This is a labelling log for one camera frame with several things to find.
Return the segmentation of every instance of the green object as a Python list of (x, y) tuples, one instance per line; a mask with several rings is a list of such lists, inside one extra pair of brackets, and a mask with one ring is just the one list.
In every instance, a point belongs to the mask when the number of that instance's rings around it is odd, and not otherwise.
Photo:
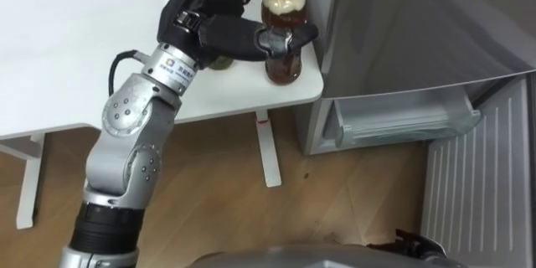
[(220, 56), (209, 66), (209, 68), (213, 70), (226, 70), (231, 64), (233, 64), (233, 59)]

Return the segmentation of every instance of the black cable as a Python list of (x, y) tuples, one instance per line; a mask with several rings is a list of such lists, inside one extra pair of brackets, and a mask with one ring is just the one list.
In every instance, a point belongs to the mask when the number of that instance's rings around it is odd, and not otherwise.
[(108, 74), (108, 96), (114, 94), (114, 79), (116, 78), (117, 65), (124, 59), (134, 59), (134, 55), (137, 50), (125, 51), (116, 56), (113, 62), (111, 62), (110, 73)]

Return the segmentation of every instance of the white table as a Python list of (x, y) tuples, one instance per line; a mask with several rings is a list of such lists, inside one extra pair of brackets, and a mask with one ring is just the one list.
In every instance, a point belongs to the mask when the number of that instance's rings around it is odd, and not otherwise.
[[(33, 225), (44, 134), (82, 126), (101, 128), (111, 61), (124, 50), (151, 53), (163, 0), (0, 0), (0, 151), (27, 160), (17, 227)], [(246, 8), (260, 19), (260, 0)], [(291, 85), (276, 86), (263, 63), (234, 62), (228, 70), (204, 70), (183, 97), (176, 122), (257, 112), (266, 184), (281, 184), (266, 110), (314, 101), (323, 83), (311, 45), (303, 71)], [(116, 87), (141, 70), (120, 64)]]

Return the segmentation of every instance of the wooden floor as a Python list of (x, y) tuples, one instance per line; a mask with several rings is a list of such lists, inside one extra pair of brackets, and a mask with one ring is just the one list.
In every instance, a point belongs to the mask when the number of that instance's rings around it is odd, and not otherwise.
[[(184, 267), (201, 255), (267, 245), (389, 241), (418, 231), (420, 144), (304, 157), (289, 110), (271, 112), (283, 186), (265, 187), (254, 116), (175, 128), (139, 241), (138, 267)], [(37, 224), (16, 230), (23, 163), (0, 154), (0, 266), (56, 267), (81, 201), (93, 129), (47, 136)]]

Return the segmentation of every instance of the refrigerator drawer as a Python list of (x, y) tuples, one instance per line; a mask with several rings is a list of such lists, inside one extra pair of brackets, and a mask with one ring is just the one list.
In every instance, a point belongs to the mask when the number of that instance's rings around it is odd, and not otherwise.
[(462, 87), (335, 100), (325, 139), (339, 149), (453, 137), (480, 120)]

